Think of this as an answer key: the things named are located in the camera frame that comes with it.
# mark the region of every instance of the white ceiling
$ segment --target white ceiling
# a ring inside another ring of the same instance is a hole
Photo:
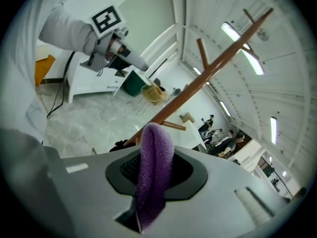
[[[274,8],[262,26],[269,40],[254,36],[249,42],[264,75],[256,75],[240,52],[211,80],[211,86],[228,107],[232,123],[274,154],[301,184],[308,184],[317,164],[317,53],[296,6],[291,0],[186,0],[184,6],[188,10],[182,62],[200,71],[198,38],[204,39],[213,61],[232,44],[220,28],[223,22],[242,34],[251,25],[244,8],[254,19]],[[270,139],[271,116],[278,121],[276,146]]]

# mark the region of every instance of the marble floor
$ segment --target marble floor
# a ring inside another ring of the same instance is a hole
[[[58,86],[46,84],[37,88],[47,111],[53,105]],[[97,153],[108,152],[115,142],[130,138],[163,108],[150,104],[144,113],[145,107],[137,114],[146,100],[131,97],[123,90],[115,96],[110,92],[75,95],[72,104],[68,104],[67,97],[66,87],[64,104],[48,118],[44,139],[44,145],[56,148],[62,158],[91,155],[93,147]],[[61,100],[62,91],[56,104]]]

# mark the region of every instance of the purple cloth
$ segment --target purple cloth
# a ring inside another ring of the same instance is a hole
[[[136,191],[136,207],[142,231],[164,209],[164,193],[171,180],[174,144],[157,123],[147,124],[141,137],[141,162]]]

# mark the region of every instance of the fluorescent light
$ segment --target fluorescent light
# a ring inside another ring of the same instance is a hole
[[[226,106],[224,105],[224,103],[222,101],[220,101],[220,104],[222,105],[223,109],[226,111],[228,116],[231,116],[228,109],[226,108]]]
[[[198,75],[202,74],[196,67],[193,68],[195,73],[197,73]]]
[[[228,23],[224,22],[221,26],[222,31],[224,31],[234,42],[237,41],[241,36],[240,34],[234,30]],[[243,45],[245,48],[247,48],[248,50],[250,50],[250,46],[248,44],[244,44]],[[252,55],[250,55],[249,53],[245,52],[244,50],[242,51],[243,54],[246,56],[246,58],[248,59],[250,65],[252,66],[253,70],[255,71],[255,73],[257,75],[263,75],[264,71],[263,68],[261,66],[261,64],[259,63],[258,60],[256,60]]]
[[[277,135],[276,118],[271,117],[271,141],[276,145],[276,135]]]

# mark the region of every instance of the coat rack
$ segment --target coat rack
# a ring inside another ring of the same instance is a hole
[[[260,26],[264,23],[266,18],[273,12],[273,8],[270,8],[265,12],[258,20],[253,20],[247,10],[243,10],[246,16],[251,20],[252,25],[241,35],[241,37],[231,44],[218,58],[216,58],[211,64],[209,64],[206,49],[202,39],[197,39],[198,48],[202,56],[204,71],[195,80],[193,80],[175,99],[173,99],[166,107],[164,107],[156,116],[154,116],[149,122],[156,122],[163,124],[172,113],[179,109],[186,101],[188,101],[195,93],[197,93],[207,81],[209,81],[221,68],[223,68],[240,50],[244,49],[243,45],[249,41],[249,39],[257,32]],[[254,58],[258,58],[252,51],[246,49],[250,55]],[[128,146],[131,143],[136,142],[136,138],[140,138],[143,128],[135,133],[124,145]]]

